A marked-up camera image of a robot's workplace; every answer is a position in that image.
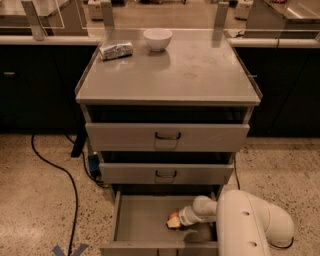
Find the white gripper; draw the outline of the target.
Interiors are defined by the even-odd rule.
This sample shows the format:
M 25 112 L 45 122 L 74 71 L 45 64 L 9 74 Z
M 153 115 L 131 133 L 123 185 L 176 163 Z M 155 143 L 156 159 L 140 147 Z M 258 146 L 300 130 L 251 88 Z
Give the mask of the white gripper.
M 169 219 L 166 225 L 169 229 L 179 229 L 183 226 L 190 226 L 197 222 L 197 217 L 194 214 L 191 206 L 186 206 L 180 211 L 174 211 L 172 214 L 178 214 L 178 217 Z

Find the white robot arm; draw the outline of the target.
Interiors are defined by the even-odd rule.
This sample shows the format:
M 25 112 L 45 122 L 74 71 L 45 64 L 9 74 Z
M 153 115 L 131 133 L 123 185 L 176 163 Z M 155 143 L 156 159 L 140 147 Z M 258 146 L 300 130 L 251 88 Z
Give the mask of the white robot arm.
M 281 207 L 242 190 L 230 190 L 217 201 L 197 196 L 168 216 L 169 229 L 216 221 L 219 256 L 271 256 L 270 246 L 294 241 L 294 222 Z

